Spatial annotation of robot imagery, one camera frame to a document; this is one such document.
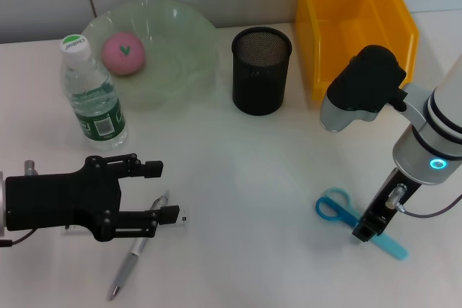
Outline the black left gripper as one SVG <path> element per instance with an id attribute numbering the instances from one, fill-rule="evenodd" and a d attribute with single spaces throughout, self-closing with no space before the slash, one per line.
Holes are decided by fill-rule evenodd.
<path id="1" fill-rule="evenodd" d="M 13 231 L 78 225 L 98 242 L 116 238 L 121 202 L 118 179 L 162 176 L 162 161 L 137 154 L 87 157 L 76 172 L 7 177 L 6 228 Z"/>

